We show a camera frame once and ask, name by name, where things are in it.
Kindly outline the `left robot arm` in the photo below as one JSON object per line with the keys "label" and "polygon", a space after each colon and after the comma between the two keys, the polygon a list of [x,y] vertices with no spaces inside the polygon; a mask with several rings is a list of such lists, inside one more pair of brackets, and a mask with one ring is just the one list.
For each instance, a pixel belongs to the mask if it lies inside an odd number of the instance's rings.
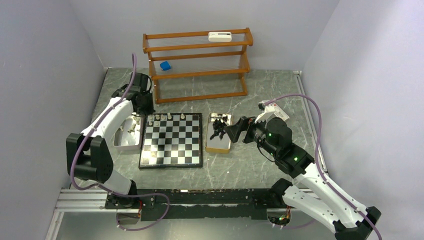
{"label": "left robot arm", "polygon": [[[145,116],[154,112],[152,88],[150,76],[132,72],[129,83],[111,95],[105,109],[87,128],[68,135],[65,141],[67,172],[75,189],[84,191],[98,186],[118,196],[126,208],[138,203],[136,183],[114,169],[108,142],[131,114]],[[79,186],[76,179],[92,183],[85,188]]]}

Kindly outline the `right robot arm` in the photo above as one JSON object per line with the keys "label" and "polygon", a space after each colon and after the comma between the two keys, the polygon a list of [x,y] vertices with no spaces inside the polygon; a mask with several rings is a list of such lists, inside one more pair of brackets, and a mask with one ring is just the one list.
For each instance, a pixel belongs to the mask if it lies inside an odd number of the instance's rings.
{"label": "right robot arm", "polygon": [[292,181],[281,178],[270,189],[275,207],[288,205],[326,226],[337,240],[366,240],[381,217],[374,206],[355,201],[325,174],[306,150],[293,143],[292,130],[281,118],[255,121],[241,117],[224,130],[232,143],[246,132],[243,143],[255,143]]}

